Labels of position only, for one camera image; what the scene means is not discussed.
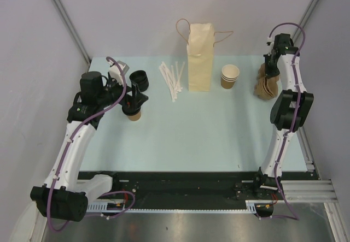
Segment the brown paper coffee cup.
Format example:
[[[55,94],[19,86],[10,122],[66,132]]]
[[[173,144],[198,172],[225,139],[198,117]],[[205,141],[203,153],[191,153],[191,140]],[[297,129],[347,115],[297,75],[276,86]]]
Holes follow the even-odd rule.
[[[141,111],[139,111],[138,113],[134,114],[134,115],[129,115],[128,119],[130,121],[138,121],[141,118]]]

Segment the tan paper bag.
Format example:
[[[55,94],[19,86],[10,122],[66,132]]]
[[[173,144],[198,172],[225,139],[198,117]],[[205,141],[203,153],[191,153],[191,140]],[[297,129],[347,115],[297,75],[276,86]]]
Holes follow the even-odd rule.
[[[189,23],[186,38],[188,56],[188,88],[194,92],[209,92],[211,89],[214,46],[220,43],[215,39],[218,33],[212,23]]]

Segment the black plastic cup lid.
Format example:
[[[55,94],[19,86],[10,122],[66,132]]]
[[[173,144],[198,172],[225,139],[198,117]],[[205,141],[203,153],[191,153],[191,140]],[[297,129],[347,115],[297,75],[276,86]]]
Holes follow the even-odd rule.
[[[137,115],[140,112],[141,108],[128,108],[128,107],[122,107],[122,112],[126,116],[134,116]]]

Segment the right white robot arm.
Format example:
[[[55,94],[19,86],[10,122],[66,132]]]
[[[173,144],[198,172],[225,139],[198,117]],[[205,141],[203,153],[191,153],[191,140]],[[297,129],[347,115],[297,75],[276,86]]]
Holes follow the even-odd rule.
[[[272,138],[267,156],[259,167],[252,192],[265,199],[280,185],[282,163],[295,132],[304,125],[314,101],[301,78],[300,50],[289,34],[281,33],[267,42],[270,51],[258,70],[254,93],[263,100],[275,100],[271,109]]]

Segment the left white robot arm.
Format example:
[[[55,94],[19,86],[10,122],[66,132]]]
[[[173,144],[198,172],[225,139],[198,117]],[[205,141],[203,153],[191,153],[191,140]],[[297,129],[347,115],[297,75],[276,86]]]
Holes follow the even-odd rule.
[[[90,140],[97,131],[103,110],[114,103],[122,106],[129,117],[139,117],[141,106],[148,100],[144,95],[149,87],[146,72],[138,70],[130,76],[131,85],[112,73],[84,73],[80,78],[80,91],[75,95],[68,111],[66,135],[60,153],[41,186],[34,186],[30,198],[42,216],[79,222],[86,214],[88,203],[103,194],[115,198],[121,185],[110,173],[100,172],[81,186],[77,185],[83,157]]]

